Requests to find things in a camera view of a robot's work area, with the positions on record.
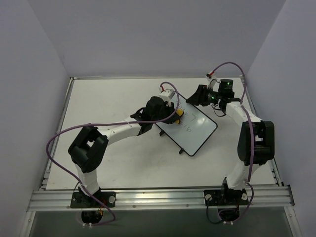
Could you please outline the yellow whiteboard eraser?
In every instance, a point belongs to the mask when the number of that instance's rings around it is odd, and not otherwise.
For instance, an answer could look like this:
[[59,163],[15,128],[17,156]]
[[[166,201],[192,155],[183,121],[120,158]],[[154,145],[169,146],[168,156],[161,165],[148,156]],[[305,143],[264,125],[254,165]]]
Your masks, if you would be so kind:
[[176,111],[176,113],[175,113],[175,115],[174,115],[174,118],[175,118],[175,123],[176,124],[180,124],[180,122],[181,122],[181,118],[182,118],[182,116],[184,115],[184,111],[183,110],[181,110],[181,109],[177,109],[177,111]]

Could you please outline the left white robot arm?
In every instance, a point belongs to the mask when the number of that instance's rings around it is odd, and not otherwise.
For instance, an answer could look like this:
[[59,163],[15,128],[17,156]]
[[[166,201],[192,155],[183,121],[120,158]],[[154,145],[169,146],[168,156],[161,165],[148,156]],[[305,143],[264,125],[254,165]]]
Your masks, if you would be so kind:
[[128,137],[140,136],[152,129],[153,121],[179,124],[184,111],[176,109],[174,103],[153,96],[122,124],[113,125],[101,132],[96,126],[81,129],[68,149],[72,162],[78,171],[82,202],[94,207],[100,200],[97,182],[97,167],[101,164],[106,148]]

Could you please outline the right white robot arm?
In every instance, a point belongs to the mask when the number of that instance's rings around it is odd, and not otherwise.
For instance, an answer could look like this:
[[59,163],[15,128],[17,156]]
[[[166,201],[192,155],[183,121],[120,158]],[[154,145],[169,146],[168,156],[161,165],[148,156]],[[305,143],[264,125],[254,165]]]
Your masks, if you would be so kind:
[[[218,90],[213,86],[219,83]],[[232,79],[211,79],[208,85],[200,84],[186,102],[194,106],[213,105],[223,115],[231,118],[239,127],[237,144],[239,161],[233,171],[224,178],[219,198],[232,203],[251,180],[252,174],[275,156],[275,126],[246,109],[241,98],[235,97]]]

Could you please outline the white whiteboard black frame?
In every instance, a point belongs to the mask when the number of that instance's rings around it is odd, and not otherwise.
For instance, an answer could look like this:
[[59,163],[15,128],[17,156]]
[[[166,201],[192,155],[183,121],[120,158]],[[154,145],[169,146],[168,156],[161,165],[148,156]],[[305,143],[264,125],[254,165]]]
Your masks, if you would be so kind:
[[194,156],[205,142],[215,132],[218,125],[209,116],[196,106],[186,103],[186,99],[180,95],[180,99],[174,96],[171,101],[178,105],[184,114],[179,124],[157,123],[160,136],[168,136],[180,148],[179,154],[186,153]]

